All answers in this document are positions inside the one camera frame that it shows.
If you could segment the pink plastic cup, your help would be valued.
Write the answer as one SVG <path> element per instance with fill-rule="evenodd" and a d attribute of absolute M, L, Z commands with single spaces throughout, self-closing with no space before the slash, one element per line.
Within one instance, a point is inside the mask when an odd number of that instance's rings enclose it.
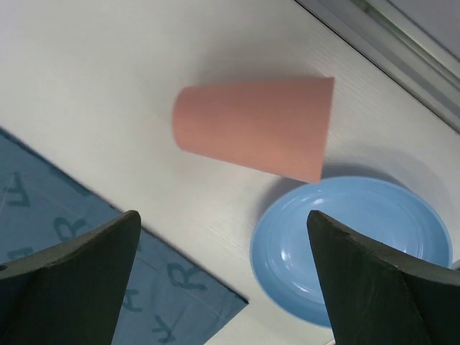
<path fill-rule="evenodd" d="M 172 110 L 186 152 L 318 183 L 335 80 L 294 78 L 189 86 Z"/>

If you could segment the blue lettered cloth placemat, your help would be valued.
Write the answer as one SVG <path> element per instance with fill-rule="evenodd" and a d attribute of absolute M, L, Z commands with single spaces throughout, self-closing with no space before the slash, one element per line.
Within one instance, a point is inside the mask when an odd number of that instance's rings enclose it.
<path fill-rule="evenodd" d="M 80 236 L 119 210 L 1 133 L 1 261 Z M 204 344 L 247 306 L 163 240 L 142 231 L 115 344 Z"/>

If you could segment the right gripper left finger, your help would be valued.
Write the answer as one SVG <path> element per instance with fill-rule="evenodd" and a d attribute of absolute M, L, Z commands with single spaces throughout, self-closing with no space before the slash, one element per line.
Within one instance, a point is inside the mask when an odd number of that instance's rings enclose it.
<path fill-rule="evenodd" d="M 2 344 L 110 344 L 141 233 L 137 211 L 1 265 Z"/>

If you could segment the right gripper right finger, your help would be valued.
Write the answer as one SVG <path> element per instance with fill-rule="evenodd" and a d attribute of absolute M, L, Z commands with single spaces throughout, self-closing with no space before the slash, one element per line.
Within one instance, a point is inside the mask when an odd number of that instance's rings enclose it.
<path fill-rule="evenodd" d="M 310 247 L 336 344 L 458 344 L 459 272 L 311 211 Z"/>

